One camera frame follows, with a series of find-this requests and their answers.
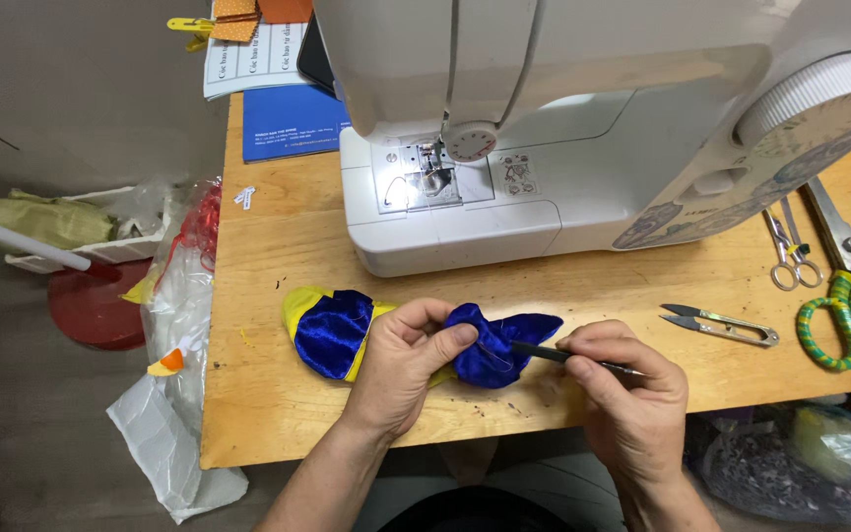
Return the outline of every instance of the small scissors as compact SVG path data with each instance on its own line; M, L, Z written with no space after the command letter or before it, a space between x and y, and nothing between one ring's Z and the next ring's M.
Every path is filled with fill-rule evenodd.
M820 286L824 279L820 267L812 260L807 260L803 251L800 250L799 245L794 246L793 242L790 241L789 236L786 235L786 231L784 231L783 224L780 223L780 219L774 216L774 213L769 208L764 211L764 218L767 219L767 226L771 229L771 235L774 237L774 245L776 245L777 248L777 258L780 260L774 264L773 268L771 268L771 279L774 280L774 284L777 285L777 288L789 292L801 284L807 288L816 288ZM787 261L788 258L793 259L793 264L790 264ZM808 283L803 279L801 274L801 268L803 266L810 268L810 270L812 270L816 275L815 283ZM791 284L784 284L783 280L780 279L780 270L787 270L789 272L790 277L793 279Z
M818 297L800 308L796 316L796 335L817 364L834 371L845 371L851 369L851 227L836 210L819 178L810 179L805 190L821 225L822 243L829 252L830 262L836 272L833 273L829 287L829 297ZM813 341L810 322L813 312L821 307L832 308L836 323L845 337L846 354L841 359L823 353Z

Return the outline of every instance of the sewing machine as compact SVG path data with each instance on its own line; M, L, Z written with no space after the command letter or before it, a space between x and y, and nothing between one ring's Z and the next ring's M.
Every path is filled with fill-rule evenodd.
M314 6L376 275L695 240L851 150L851 2Z

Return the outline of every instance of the green handled scissors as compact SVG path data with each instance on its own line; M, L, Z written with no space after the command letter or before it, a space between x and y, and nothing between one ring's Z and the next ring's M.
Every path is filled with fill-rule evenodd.
M820 221L822 242L829 251L836 272L829 288L829 297L818 297L800 308L796 316L796 335L810 357L821 366L845 371L851 369L851 227L836 210L819 178L814 177L807 182L806 192ZM843 330L846 354L841 359L825 354L813 341L810 320L813 312L821 307L832 308L836 323Z

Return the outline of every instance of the blue satin fabric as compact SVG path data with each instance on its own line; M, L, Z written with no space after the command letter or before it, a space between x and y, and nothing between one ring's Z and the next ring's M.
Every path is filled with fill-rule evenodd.
M452 310L445 320L446 327L467 323L479 330L479 339L453 365L461 381L483 388L503 388L521 376L529 356L511 354L514 340L538 345L563 325L563 320L549 314L515 314L489 322L475 303L465 303Z
M301 317L294 346L314 371L343 379L370 329L371 316L371 298L355 290L334 291Z

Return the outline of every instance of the wooden table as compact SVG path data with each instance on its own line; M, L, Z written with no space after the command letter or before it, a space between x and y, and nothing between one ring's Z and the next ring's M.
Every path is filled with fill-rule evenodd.
M340 414L349 385L325 380L302 363L281 323L282 298L306 284L354 289L397 303L418 296L471 301L490 319L517 312L557 314L566 323L547 345L577 326L617 318L685 369L692 411L851 391L851 371L823 371L801 349L794 331L797 309L824 296L827 285L789 293L774 287L769 272L776 256L761 216L675 246L378 278L360 265L347 235L339 154L244 165L241 136L242 97L235 94L225 150L202 467L300 458ZM851 224L851 153L821 177ZM249 185L257 192L251 210L244 211L230 198ZM828 273L800 196L791 194L790 202L803 240L816 250L810 259ZM661 303L767 325L780 334L780 345L763 349L681 329L658 317L666 313ZM825 312L818 313L814 333L820 345L841 352ZM520 381L500 390L444 382L429 392L419 421L396 445L580 424L585 398L560 370L556 363L532 360Z

